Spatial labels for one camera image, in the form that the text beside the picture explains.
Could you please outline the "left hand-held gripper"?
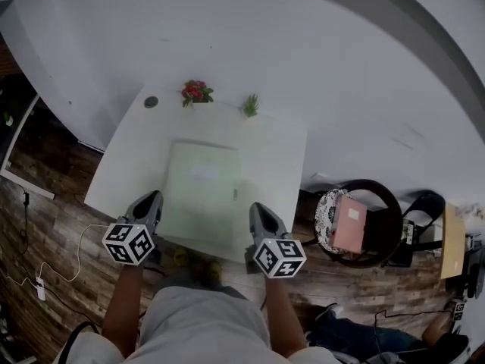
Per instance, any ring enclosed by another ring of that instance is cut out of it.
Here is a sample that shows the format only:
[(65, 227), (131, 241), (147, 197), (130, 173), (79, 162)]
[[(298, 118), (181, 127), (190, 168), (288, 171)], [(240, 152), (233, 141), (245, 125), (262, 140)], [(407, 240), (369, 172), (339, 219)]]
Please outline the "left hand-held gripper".
[(138, 266), (152, 254), (163, 204), (161, 191), (154, 190), (138, 198), (125, 215), (108, 226), (102, 244), (115, 262)]

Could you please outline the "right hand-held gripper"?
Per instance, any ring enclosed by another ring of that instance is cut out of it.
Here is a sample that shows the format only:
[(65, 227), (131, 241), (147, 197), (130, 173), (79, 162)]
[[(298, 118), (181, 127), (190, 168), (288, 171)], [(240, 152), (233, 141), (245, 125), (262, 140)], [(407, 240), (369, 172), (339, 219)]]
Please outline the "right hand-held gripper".
[(270, 279), (293, 278), (306, 263), (306, 254), (299, 240), (264, 238), (264, 231), (273, 237), (285, 237), (286, 227), (280, 217), (262, 203), (249, 209), (249, 230), (255, 244), (246, 249), (246, 272), (262, 273)]

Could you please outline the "pale green box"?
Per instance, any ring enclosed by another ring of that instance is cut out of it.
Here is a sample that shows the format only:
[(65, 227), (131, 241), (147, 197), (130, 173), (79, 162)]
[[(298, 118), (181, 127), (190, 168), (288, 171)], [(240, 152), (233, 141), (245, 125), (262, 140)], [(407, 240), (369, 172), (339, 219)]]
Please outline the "pale green box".
[(163, 192), (160, 232), (229, 246), (240, 181), (236, 150), (175, 143)]

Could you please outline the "person's left forearm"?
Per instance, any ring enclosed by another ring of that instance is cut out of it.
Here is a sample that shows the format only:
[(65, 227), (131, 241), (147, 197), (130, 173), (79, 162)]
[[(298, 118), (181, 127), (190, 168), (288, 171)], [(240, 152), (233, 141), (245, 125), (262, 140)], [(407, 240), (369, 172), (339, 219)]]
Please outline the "person's left forearm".
[(136, 349), (143, 271), (142, 265), (125, 265), (121, 269), (102, 324), (102, 336), (124, 358)]

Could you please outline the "person's right forearm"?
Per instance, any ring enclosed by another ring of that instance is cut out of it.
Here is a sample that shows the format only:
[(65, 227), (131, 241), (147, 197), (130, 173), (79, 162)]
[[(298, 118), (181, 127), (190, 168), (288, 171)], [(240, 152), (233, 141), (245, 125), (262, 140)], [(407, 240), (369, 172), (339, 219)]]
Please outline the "person's right forearm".
[(306, 348), (304, 331), (283, 279), (265, 278), (268, 330), (274, 352), (289, 358)]

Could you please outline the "white table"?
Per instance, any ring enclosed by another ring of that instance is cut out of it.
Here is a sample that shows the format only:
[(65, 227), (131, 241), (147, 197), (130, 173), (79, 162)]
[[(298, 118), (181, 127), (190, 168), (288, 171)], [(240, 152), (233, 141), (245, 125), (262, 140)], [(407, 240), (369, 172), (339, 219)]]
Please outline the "white table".
[[(145, 98), (158, 104), (146, 108)], [(86, 204), (117, 218), (139, 197), (164, 191), (175, 143), (234, 149), (241, 162), (241, 181), (232, 243), (169, 237), (167, 241), (233, 262), (243, 262), (252, 244), (249, 208), (259, 202), (293, 226), (305, 155), (303, 127), (258, 115), (244, 118), (222, 102), (184, 108), (173, 90), (145, 86), (116, 129), (86, 194)]]

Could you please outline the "floral seat cushion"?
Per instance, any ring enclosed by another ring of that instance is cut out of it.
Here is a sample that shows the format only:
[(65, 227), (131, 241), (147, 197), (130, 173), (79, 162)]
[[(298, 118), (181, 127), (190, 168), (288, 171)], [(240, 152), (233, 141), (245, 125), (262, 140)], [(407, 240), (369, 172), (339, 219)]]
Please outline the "floral seat cushion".
[(330, 245), (330, 235), (333, 230), (337, 200), (341, 196), (349, 196), (348, 190), (332, 189), (323, 192), (314, 212), (314, 231), (316, 233), (318, 244), (323, 250), (336, 255), (345, 253), (345, 251)]

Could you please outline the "pink file box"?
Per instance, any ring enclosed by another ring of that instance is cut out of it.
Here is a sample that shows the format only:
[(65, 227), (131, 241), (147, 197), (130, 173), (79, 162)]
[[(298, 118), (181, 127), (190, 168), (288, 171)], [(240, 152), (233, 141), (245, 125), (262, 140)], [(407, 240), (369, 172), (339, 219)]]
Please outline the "pink file box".
[(339, 196), (329, 245), (340, 251), (360, 253), (365, 234), (367, 207), (349, 196)]

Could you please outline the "small green potted plant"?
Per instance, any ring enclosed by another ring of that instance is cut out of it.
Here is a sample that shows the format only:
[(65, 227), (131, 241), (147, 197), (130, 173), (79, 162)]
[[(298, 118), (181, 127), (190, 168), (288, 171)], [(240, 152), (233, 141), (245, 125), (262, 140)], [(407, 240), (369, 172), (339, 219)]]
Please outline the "small green potted plant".
[(245, 118), (252, 118), (258, 114), (258, 108), (258, 96), (256, 94), (251, 94), (242, 104), (240, 111)]

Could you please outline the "person's light grey clothing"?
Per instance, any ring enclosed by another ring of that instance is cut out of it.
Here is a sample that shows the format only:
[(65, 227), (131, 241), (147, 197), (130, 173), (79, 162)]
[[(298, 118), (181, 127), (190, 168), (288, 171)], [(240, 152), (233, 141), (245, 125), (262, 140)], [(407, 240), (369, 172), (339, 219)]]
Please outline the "person's light grey clothing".
[(167, 287), (142, 320), (139, 347), (128, 357), (106, 337), (77, 336), (66, 364), (340, 364), (324, 348), (285, 358), (271, 349), (256, 305), (225, 293)]

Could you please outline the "dark round-back chair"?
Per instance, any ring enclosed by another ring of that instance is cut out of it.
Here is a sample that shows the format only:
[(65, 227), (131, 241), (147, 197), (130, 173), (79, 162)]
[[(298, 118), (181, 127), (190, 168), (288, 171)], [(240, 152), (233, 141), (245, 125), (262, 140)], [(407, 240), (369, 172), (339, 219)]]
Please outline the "dark round-back chair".
[[(347, 189), (349, 197), (357, 200), (357, 193), (374, 196), (381, 201), (381, 206), (368, 208), (365, 234), (361, 252), (332, 254), (318, 244), (314, 231), (314, 212), (323, 192), (332, 189)], [(316, 192), (299, 192), (296, 220), (300, 224), (309, 224), (313, 238), (302, 243), (304, 247), (318, 246), (333, 262), (350, 268), (371, 268), (382, 265), (396, 251), (402, 236), (402, 210), (396, 197), (382, 184), (374, 180), (351, 180), (341, 187), (325, 186)]]

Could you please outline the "red flower pot plant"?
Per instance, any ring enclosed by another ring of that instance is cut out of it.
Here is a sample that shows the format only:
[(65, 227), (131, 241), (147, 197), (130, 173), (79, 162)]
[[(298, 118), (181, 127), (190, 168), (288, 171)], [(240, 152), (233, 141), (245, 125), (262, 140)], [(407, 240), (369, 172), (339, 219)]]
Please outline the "red flower pot plant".
[(213, 102), (212, 93), (214, 90), (199, 80), (190, 80), (184, 83), (181, 91), (183, 107), (193, 107), (194, 104)]

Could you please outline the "black desk with white legs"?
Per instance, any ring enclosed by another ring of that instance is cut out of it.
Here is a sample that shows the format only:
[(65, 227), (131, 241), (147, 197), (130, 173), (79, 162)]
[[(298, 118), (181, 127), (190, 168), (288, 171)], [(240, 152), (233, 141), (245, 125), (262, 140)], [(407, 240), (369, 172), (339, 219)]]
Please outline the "black desk with white legs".
[(44, 196), (47, 199), (53, 200), (55, 198), (55, 194), (51, 193), (41, 187), (36, 186), (35, 184), (32, 184), (28, 180), (23, 179), (22, 177), (12, 173), (10, 171), (11, 167), (11, 162), (9, 161), (11, 152), (14, 148), (15, 143), (17, 142), (17, 139), (20, 135), (20, 132), (22, 130), (22, 127), (25, 125), (27, 118), (29, 117), (31, 111), (33, 110), (34, 106), (36, 103), (39, 101), (40, 97), (38, 94), (36, 94), (30, 104), (25, 108), (23, 111), (21, 117), (19, 119), (16, 119), (14, 121), (14, 133), (12, 138), (9, 140), (9, 144), (5, 150), (5, 154), (2, 159), (2, 163), (0, 164), (0, 176), (3, 178), (14, 182), (20, 187), (23, 187), (25, 192), (29, 193), (37, 193), (40, 196)]

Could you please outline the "black folding chair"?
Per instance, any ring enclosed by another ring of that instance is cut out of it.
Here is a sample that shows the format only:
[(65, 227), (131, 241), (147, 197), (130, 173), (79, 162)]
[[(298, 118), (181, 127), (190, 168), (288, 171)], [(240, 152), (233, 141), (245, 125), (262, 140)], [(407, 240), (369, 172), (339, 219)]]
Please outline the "black folding chair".
[[(382, 266), (409, 268), (414, 253), (441, 249), (443, 245), (441, 240), (420, 243), (420, 239), (424, 232), (444, 213), (445, 204), (445, 199), (441, 195), (433, 191), (424, 191), (402, 214), (401, 242), (396, 251)], [(406, 218), (409, 213), (413, 212), (424, 213), (430, 218), (430, 221), (425, 226), (417, 225), (414, 221)]]

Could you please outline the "tan cardboard board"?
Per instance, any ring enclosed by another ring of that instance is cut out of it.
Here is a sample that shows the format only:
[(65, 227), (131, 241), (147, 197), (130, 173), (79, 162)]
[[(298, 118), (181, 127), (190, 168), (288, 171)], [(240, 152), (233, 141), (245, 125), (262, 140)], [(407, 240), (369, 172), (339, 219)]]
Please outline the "tan cardboard board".
[(465, 225), (457, 214), (456, 207), (448, 202), (445, 204), (443, 213), (441, 255), (440, 278), (442, 280), (462, 274), (465, 257)]

